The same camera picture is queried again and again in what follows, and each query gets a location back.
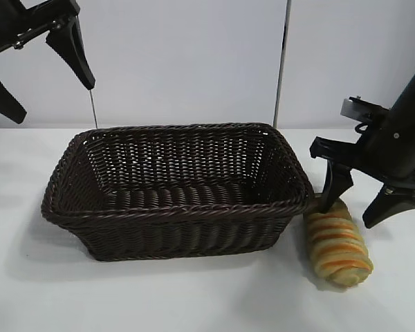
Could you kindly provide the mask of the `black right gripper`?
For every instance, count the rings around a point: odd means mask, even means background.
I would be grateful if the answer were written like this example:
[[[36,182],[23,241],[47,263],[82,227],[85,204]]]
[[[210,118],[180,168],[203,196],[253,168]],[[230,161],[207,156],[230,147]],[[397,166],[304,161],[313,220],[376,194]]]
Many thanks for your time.
[[[319,209],[328,212],[353,186],[356,169],[385,184],[362,215],[366,228],[402,212],[415,210],[415,118],[356,117],[355,143],[316,137],[311,157],[327,160]]]

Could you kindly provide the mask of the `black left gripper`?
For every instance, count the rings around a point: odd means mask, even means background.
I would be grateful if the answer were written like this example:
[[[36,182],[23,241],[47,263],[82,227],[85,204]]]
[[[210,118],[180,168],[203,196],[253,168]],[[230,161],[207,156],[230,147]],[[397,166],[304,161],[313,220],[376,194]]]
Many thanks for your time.
[[[87,62],[76,1],[44,1],[26,8],[21,1],[0,1],[0,53],[21,49],[50,31],[46,43],[66,62],[86,89],[95,87]],[[0,81],[0,114],[21,124],[26,110]]]

